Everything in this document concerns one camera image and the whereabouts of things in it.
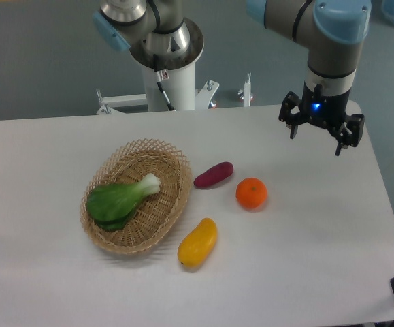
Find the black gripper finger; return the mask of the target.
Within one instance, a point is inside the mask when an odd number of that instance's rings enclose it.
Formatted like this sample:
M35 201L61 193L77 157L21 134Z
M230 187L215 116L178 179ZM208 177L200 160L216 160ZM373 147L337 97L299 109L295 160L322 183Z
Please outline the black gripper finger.
M337 140L335 156L339 156L342 149L357 147L362 136L365 124L363 114L345 114L342 122L331 129L331 135Z
M299 96L289 91L283 99L278 115L278 120L290 130L289 138L294 139L298 127L306 122L305 112L302 110L302 100Z

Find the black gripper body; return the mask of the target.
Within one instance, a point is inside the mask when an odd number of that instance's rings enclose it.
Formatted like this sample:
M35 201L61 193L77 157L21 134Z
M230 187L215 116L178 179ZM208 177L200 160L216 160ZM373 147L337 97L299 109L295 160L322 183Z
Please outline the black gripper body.
M335 96L324 96L321 92L315 99L314 91L305 84L300 104L301 117L323 129L339 129L345 122L349 95L350 90Z

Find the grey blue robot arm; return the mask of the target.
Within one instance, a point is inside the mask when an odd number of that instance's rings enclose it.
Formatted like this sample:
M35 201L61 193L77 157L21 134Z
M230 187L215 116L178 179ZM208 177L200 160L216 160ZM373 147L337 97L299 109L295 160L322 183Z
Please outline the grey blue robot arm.
M308 50L303 93L287 93L279 120L295 136L305 123L324 129L338 149L356 147L365 118L346 106L368 32L369 1L247 1L249 17ZM181 1L101 1L93 14L99 35L142 66L150 111L196 108L192 69L203 51L199 27Z

